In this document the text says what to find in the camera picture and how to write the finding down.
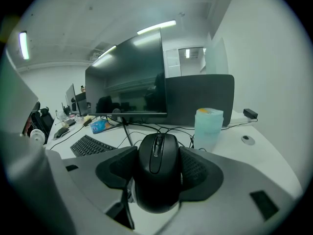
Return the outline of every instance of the tissue box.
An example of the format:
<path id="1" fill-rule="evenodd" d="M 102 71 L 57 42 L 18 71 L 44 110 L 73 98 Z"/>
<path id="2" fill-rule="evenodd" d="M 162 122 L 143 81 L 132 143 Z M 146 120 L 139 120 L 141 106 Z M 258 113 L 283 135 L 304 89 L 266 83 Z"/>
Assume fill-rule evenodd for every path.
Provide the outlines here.
<path id="1" fill-rule="evenodd" d="M 108 123 L 108 121 L 106 120 L 99 120 L 96 122 L 92 122 L 90 124 L 92 133 L 97 134 L 99 132 L 104 131 L 105 129 L 111 127 L 111 125 Z"/>

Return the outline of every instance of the small black device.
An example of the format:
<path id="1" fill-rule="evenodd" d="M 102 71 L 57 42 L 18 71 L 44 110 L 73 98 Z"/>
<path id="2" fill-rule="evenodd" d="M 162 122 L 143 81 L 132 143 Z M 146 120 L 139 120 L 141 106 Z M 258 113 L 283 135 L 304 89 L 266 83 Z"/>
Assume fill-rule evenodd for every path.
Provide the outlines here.
<path id="1" fill-rule="evenodd" d="M 72 126 L 72 125 L 76 124 L 76 121 L 73 120 L 73 119 L 70 119 L 70 120 L 66 121 L 66 123 L 67 123 L 69 126 Z"/>
<path id="2" fill-rule="evenodd" d="M 91 122 L 92 122 L 92 119 L 89 118 L 86 122 L 83 123 L 83 126 L 86 127 L 86 126 L 89 125 Z"/>
<path id="3" fill-rule="evenodd" d="M 102 143 L 87 135 L 84 135 L 79 141 L 73 144 L 70 149 L 76 157 L 98 154 L 106 151 L 112 151 L 116 148 L 106 143 Z"/>
<path id="4" fill-rule="evenodd" d="M 60 138 L 65 132 L 68 132 L 68 128 L 62 127 L 60 128 L 53 136 L 54 139 Z"/>
<path id="5" fill-rule="evenodd" d="M 244 115 L 249 119 L 257 119 L 258 114 L 251 109 L 244 109 Z"/>
<path id="6" fill-rule="evenodd" d="M 175 205 L 181 189 L 179 144 L 175 136 L 158 133 L 143 139 L 134 181 L 133 198 L 142 209 L 163 213 Z"/>

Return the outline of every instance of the black cable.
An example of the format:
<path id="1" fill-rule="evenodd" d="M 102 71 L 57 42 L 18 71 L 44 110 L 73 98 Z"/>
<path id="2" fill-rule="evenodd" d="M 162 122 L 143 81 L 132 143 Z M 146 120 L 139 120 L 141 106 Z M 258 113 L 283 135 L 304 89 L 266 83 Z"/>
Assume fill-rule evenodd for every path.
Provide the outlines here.
<path id="1" fill-rule="evenodd" d="M 178 141 L 178 140 L 177 140 L 177 141 Z M 185 145 L 183 145 L 181 142 L 179 142 L 179 141 L 178 141 L 178 143 L 180 143 L 182 146 L 184 146 L 184 147 L 185 147 Z"/>
<path id="2" fill-rule="evenodd" d="M 157 132 L 160 132 L 158 129 L 156 129 L 156 128 L 154 128 L 154 127 L 152 127 L 152 126 L 149 126 L 149 125 L 144 125 L 144 124 L 137 124 L 137 123 L 130 123 L 130 122 L 127 122 L 127 124 L 130 124 L 130 125 L 138 125 L 138 126 L 144 126 L 144 127 L 147 127 L 147 128 L 150 128 L 150 129 L 154 129 L 154 130 L 156 130 Z"/>
<path id="3" fill-rule="evenodd" d="M 142 140 L 138 140 L 137 142 L 135 142 L 135 143 L 134 143 L 134 145 L 133 145 L 133 146 L 135 146 L 135 144 L 137 144 L 137 143 L 138 143 L 138 142 L 140 142 L 140 141 L 142 141 Z"/>
<path id="4" fill-rule="evenodd" d="M 239 125 L 248 124 L 248 123 L 257 122 L 257 121 L 258 121 L 258 119 L 256 119 L 256 121 L 249 121 L 247 123 L 240 123 L 240 124 L 236 124 L 236 125 L 233 125 L 233 126 L 229 126 L 229 127 L 225 128 L 225 129 L 222 129 L 222 131 L 223 130 L 228 130 L 229 128 L 236 127 L 236 126 L 239 126 Z"/>
<path id="5" fill-rule="evenodd" d="M 147 134 L 144 134 L 144 133 L 138 132 L 138 131 L 133 131 L 133 132 L 129 133 L 128 135 L 130 135 L 130 134 L 132 134 L 132 133 L 140 133 L 140 134 L 143 134 L 143 135 L 145 135 L 145 136 L 147 135 Z"/>
<path id="6" fill-rule="evenodd" d="M 192 138 L 190 138 L 189 148 L 190 148 L 191 144 L 192 144 L 192 148 L 194 147 L 194 137 L 195 137 L 195 134 L 192 135 Z"/>
<path id="7" fill-rule="evenodd" d="M 150 129 L 154 129 L 156 130 L 157 132 L 160 132 L 158 129 L 152 127 L 152 126 L 149 126 L 149 125 L 144 125 L 144 124 L 136 124 L 136 123 L 128 123 L 130 125 L 138 125 L 138 126 L 144 126 L 144 127 L 147 127 L 147 128 L 150 128 Z"/>
<path id="8" fill-rule="evenodd" d="M 157 124 L 157 123 L 155 123 L 155 125 L 157 125 L 157 126 L 159 126 L 159 127 L 162 127 L 162 128 L 164 128 L 164 129 L 171 129 L 171 130 L 174 130 L 174 129 L 178 129 L 178 128 L 180 128 L 180 129 L 184 129 L 184 130 L 189 130 L 189 131 L 194 131 L 195 129 L 187 129 L 187 128 L 184 128 L 184 127 L 174 127 L 174 128 L 168 128 L 168 127 L 165 127 L 165 126 L 161 126 L 161 125 L 159 125 L 159 124 Z"/>
<path id="9" fill-rule="evenodd" d="M 168 130 L 167 132 L 165 132 L 165 133 L 168 133 L 168 132 L 170 132 L 170 131 L 172 131 L 172 130 L 180 131 L 180 132 L 186 133 L 186 134 L 188 134 L 190 137 L 192 137 L 192 135 L 189 134 L 188 132 L 185 132 L 185 131 L 182 131 L 182 130 L 176 130 L 176 129 L 169 129 L 169 130 Z"/>
<path id="10" fill-rule="evenodd" d="M 129 144 L 130 144 L 131 146 L 133 146 L 133 142 L 131 141 L 131 138 L 130 138 L 130 136 L 128 135 L 128 132 L 127 132 L 127 129 L 126 129 L 126 125 L 125 125 L 124 122 L 126 122 L 126 121 L 125 121 L 125 119 L 123 118 L 123 128 L 124 128 L 124 131 L 125 131 L 125 133 L 126 133 L 126 137 L 127 137 L 127 139 L 128 139 Z"/>
<path id="11" fill-rule="evenodd" d="M 75 132 L 75 133 L 73 133 L 72 135 L 70 135 L 67 139 L 64 139 L 63 141 L 61 141 L 61 142 L 59 142 L 59 143 L 56 143 L 54 146 L 52 146 L 51 148 L 50 148 L 50 150 L 52 150 L 53 149 L 53 147 L 55 147 L 56 145 L 58 145 L 58 144 L 60 144 L 60 143 L 62 143 L 62 142 L 64 142 L 64 141 L 66 141 L 66 140 L 68 140 L 71 136 L 73 136 L 74 134 L 76 134 L 77 132 Z"/>

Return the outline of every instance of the computer mouse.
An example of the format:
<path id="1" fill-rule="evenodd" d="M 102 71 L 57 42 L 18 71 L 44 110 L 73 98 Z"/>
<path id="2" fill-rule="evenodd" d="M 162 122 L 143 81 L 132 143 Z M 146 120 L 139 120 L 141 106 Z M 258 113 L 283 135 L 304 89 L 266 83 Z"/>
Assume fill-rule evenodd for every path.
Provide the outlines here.
<path id="1" fill-rule="evenodd" d="M 254 145 L 255 144 L 255 140 L 252 137 L 250 137 L 250 136 L 242 136 L 241 140 L 245 144 L 248 144 L 248 145 Z"/>
<path id="2" fill-rule="evenodd" d="M 165 133 L 147 135 L 138 149 L 133 175 L 133 198 L 142 209 L 163 213 L 175 206 L 181 188 L 176 137 Z"/>

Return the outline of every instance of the desk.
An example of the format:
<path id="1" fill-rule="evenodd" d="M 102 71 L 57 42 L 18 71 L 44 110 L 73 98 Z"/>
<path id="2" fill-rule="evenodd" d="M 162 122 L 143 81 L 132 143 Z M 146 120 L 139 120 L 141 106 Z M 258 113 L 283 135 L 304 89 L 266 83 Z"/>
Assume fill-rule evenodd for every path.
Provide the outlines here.
<path id="1" fill-rule="evenodd" d="M 66 139 L 69 135 L 72 135 L 74 132 L 78 131 L 82 127 L 81 123 L 76 123 L 69 128 L 70 132 L 68 134 L 54 141 L 52 140 L 54 133 L 62 127 L 61 123 L 58 122 L 58 119 L 55 119 L 48 142 L 45 145 L 46 149 L 50 149 L 53 145 Z M 150 124 L 150 126 L 157 129 L 159 128 L 155 124 Z M 163 126 L 169 128 L 174 127 L 170 125 Z M 153 129 L 136 125 L 127 126 L 127 130 L 128 133 L 138 131 L 146 135 L 155 133 Z M 190 135 L 194 134 L 193 130 L 183 131 L 189 133 Z M 169 133 L 175 135 L 179 142 L 189 147 L 190 138 L 186 133 L 177 130 L 172 130 Z M 130 134 L 132 142 L 135 143 L 138 140 L 142 140 L 145 137 L 143 134 Z M 96 140 L 107 143 L 114 147 L 118 147 L 123 139 L 126 137 L 123 127 L 117 127 L 115 129 L 111 129 L 105 132 L 93 134 L 90 126 L 86 126 L 78 133 L 70 137 L 68 140 L 55 146 L 53 150 L 57 151 L 62 159 L 74 158 L 75 155 L 71 151 L 70 146 L 84 135 L 91 136 Z M 249 135 L 253 137 L 255 140 L 255 145 L 250 146 L 244 144 L 241 140 L 241 137 L 244 135 Z M 129 146 L 129 142 L 127 139 L 124 140 L 120 148 L 126 146 Z M 230 159 L 238 160 L 255 167 L 260 172 L 268 176 L 271 180 L 273 180 L 282 189 L 288 192 L 294 199 L 298 199 L 303 194 L 302 187 L 289 164 L 286 162 L 283 156 L 275 149 L 275 147 L 253 127 L 253 125 L 240 125 L 221 131 L 218 143 L 216 144 L 213 153 Z"/>

